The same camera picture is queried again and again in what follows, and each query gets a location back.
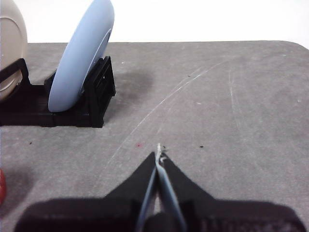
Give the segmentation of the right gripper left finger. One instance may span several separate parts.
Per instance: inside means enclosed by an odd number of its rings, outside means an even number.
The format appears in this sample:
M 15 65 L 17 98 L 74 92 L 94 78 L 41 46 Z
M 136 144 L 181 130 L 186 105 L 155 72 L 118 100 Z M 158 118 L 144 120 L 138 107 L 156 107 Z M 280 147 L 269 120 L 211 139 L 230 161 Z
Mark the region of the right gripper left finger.
M 132 232 L 135 229 L 155 154 L 150 153 L 119 186 L 100 198 L 56 198 L 30 205 L 16 232 Z

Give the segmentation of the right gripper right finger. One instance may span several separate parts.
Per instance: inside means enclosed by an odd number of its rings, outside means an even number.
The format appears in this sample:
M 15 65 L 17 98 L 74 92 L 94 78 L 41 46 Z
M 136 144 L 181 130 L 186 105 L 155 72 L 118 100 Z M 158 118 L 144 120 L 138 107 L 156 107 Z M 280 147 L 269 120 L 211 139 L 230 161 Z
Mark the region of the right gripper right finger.
M 220 200 L 188 178 L 169 157 L 158 159 L 190 232 L 301 232 L 303 223 L 285 205 L 260 201 Z

